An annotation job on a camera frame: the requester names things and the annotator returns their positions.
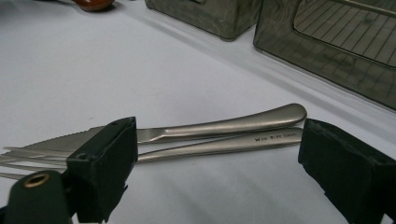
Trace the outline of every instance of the fork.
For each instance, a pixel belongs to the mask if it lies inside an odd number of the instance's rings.
[[[303,130],[301,128],[287,128],[269,132],[251,133],[182,147],[170,147],[139,154],[137,164],[189,156],[234,153],[296,145],[301,142],[302,133]],[[0,166],[34,172],[54,170],[60,173],[67,169],[65,159],[74,151],[25,147],[4,147],[4,149],[11,152],[18,152],[18,156],[15,156],[16,154],[1,154],[1,159],[8,160],[2,160]],[[24,162],[38,163],[40,165],[26,165]],[[11,173],[0,173],[0,176],[11,179],[24,177],[24,175]]]

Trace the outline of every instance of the metal grate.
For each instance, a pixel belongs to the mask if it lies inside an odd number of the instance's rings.
[[[396,68],[394,11],[396,1],[393,0],[376,1],[374,7],[353,7],[350,2],[312,1],[299,6],[294,29],[337,48]]]

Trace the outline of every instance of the white tablecloth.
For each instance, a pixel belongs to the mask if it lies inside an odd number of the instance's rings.
[[[173,126],[298,103],[396,159],[394,112],[260,54],[254,27],[223,42],[144,1],[114,6],[88,13],[69,2],[0,0],[1,147],[124,117],[140,128]],[[109,223],[347,223],[298,150],[136,165]],[[13,183],[0,179],[1,206]]]

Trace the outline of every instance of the fork handle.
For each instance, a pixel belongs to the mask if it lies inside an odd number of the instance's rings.
[[[236,119],[219,120],[208,123],[184,126],[154,128],[152,131],[159,133],[154,139],[139,143],[161,143],[186,139],[199,139],[218,137],[222,135],[259,132],[285,128],[303,121],[306,110],[302,105],[284,105],[272,110],[264,111]]]
[[[299,144],[301,142],[302,134],[303,130],[301,128],[288,128],[184,147],[172,147],[139,154],[137,163],[198,155],[250,151],[269,147],[284,147]]]

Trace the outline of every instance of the white table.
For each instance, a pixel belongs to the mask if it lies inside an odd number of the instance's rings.
[[[144,1],[114,5],[87,13],[67,2],[0,0],[1,147],[130,116],[140,128],[159,127],[298,103],[309,118],[396,159],[394,112],[260,54],[254,28],[223,42]],[[136,165],[109,223],[347,223],[297,162],[298,150]],[[14,183],[0,179],[1,206]]]

